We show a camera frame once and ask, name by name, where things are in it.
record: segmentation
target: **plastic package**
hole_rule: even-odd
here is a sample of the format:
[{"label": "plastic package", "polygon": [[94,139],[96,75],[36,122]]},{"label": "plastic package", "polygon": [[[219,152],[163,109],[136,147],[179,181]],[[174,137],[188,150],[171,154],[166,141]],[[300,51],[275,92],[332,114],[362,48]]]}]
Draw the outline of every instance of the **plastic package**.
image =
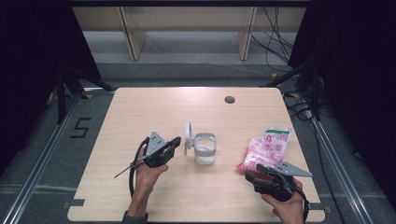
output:
[{"label": "plastic package", "polygon": [[250,172],[257,172],[257,163],[275,167],[283,161],[289,138],[290,129],[287,128],[271,128],[262,135],[252,138],[245,160],[236,167]]}]

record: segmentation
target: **human hand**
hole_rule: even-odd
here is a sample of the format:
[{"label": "human hand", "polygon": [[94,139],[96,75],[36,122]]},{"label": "human hand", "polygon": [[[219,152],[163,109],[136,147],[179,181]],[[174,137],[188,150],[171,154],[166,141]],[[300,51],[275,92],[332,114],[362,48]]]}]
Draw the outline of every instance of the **human hand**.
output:
[{"label": "human hand", "polygon": [[[300,181],[294,179],[294,183],[298,188],[303,189],[303,184]],[[296,191],[286,202],[280,202],[268,194],[262,194],[262,199],[274,207],[272,217],[278,216],[284,224],[304,223],[303,197]]]},{"label": "human hand", "polygon": [[[143,156],[144,149],[140,150],[139,157]],[[134,196],[127,211],[130,217],[144,217],[146,214],[149,195],[154,189],[160,175],[168,170],[168,165],[149,168],[143,161],[136,165]]]}]

